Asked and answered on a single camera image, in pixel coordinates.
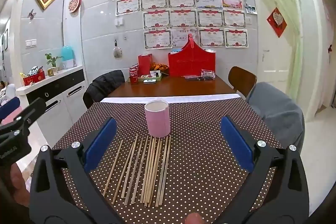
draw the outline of black drawer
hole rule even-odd
[[[32,103],[37,98],[42,98],[48,101],[58,94],[66,91],[72,86],[79,84],[85,80],[83,70],[78,70],[74,73],[61,77],[49,84],[46,84],[32,92],[29,92],[26,96],[29,103]]]

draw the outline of black jacket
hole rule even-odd
[[[114,70],[97,77],[92,81],[83,95],[86,108],[89,109],[94,102],[100,102],[106,98],[122,83],[125,83],[125,78],[121,70]]]

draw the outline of blue gripper pad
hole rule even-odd
[[[111,144],[111,141],[113,140],[116,133],[117,122],[115,119],[111,118],[100,130],[84,154],[84,170],[86,173],[89,173],[91,170],[97,168],[101,158]]]
[[[251,173],[254,169],[253,152],[244,141],[236,126],[227,116],[224,116],[221,121],[220,129],[240,167]]]

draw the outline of green curtain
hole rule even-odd
[[[303,44],[300,34],[300,18],[297,0],[262,0],[270,10],[275,6],[279,9],[284,20],[287,22],[287,28],[292,31],[284,32],[287,41],[292,47],[292,58],[288,73],[286,93],[296,101],[302,70]]]

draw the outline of door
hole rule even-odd
[[[37,119],[37,124],[49,146],[53,147],[73,123],[62,94],[55,96],[46,104],[46,111]]]
[[[73,123],[77,122],[87,110],[83,102],[83,95],[86,89],[86,83],[83,81],[63,92],[64,101]]]
[[[263,2],[260,3],[258,9],[259,50],[257,81],[268,82],[285,92],[292,56],[292,48],[285,36],[290,35],[288,32],[291,32],[291,30],[286,28],[279,38],[267,21],[272,12]]]

